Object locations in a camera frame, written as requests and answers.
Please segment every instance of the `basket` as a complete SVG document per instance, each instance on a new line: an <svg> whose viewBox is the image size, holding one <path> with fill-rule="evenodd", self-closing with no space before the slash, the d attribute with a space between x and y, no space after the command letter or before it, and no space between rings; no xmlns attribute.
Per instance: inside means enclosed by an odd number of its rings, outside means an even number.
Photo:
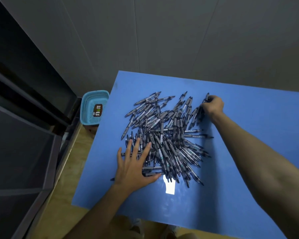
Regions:
<svg viewBox="0 0 299 239"><path fill-rule="evenodd" d="M100 123L109 96L106 90L90 91L84 94L80 110L80 121L83 125Z"/></svg>

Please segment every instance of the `right hand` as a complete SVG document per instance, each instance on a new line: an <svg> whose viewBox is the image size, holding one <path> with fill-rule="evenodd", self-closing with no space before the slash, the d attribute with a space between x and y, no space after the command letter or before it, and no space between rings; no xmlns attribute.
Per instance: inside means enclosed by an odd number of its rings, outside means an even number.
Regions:
<svg viewBox="0 0 299 239"><path fill-rule="evenodd" d="M209 96L209 98L212 99L211 102L202 103L201 106L211 121L213 121L215 115L223 113L224 102L218 96Z"/></svg>

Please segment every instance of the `tiled floor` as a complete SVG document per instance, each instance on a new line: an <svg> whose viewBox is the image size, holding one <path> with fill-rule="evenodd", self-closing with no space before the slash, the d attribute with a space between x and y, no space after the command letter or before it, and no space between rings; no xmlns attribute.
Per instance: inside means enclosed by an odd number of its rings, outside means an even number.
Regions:
<svg viewBox="0 0 299 239"><path fill-rule="evenodd" d="M81 126L80 132L73 145L72 151L61 173L60 179L50 197L50 200L34 230L30 233L33 239L60 239L62 238L86 213L87 209L71 205L76 186L79 182L86 158L92 145L92 138ZM120 238L121 230L129 229L128 219L124 216L115 217L104 238ZM157 239L166 225L145 221L145 239ZM181 228L178 236L194 232L199 238L225 239L218 234Z"/></svg>

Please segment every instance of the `gray wall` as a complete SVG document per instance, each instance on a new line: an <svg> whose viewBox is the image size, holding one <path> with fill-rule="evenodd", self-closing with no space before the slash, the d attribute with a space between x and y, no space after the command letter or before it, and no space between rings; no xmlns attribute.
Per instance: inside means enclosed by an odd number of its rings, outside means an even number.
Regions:
<svg viewBox="0 0 299 239"><path fill-rule="evenodd" d="M79 96L117 71L299 91L299 0L1 0Z"/></svg>

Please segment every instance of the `table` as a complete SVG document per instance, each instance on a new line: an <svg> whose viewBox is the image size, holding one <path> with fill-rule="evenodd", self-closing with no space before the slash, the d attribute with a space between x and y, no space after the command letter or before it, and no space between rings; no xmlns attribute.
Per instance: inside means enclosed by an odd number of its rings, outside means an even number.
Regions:
<svg viewBox="0 0 299 239"><path fill-rule="evenodd" d="M117 150L125 148L120 137L129 119L124 115L136 101L156 91L162 92L160 97L176 96L166 109L185 91L186 98L194 98L193 108L207 92L220 96L232 120L299 168L299 92L119 71L73 205L90 209L109 189ZM285 238L252 198L215 126L208 121L205 125L215 138L195 142L204 145L212 158L205 159L201 169L194 169L205 186L191 181L188 189L180 179L175 194L167 194L161 177L133 193L118 214L239 238Z"/></svg>

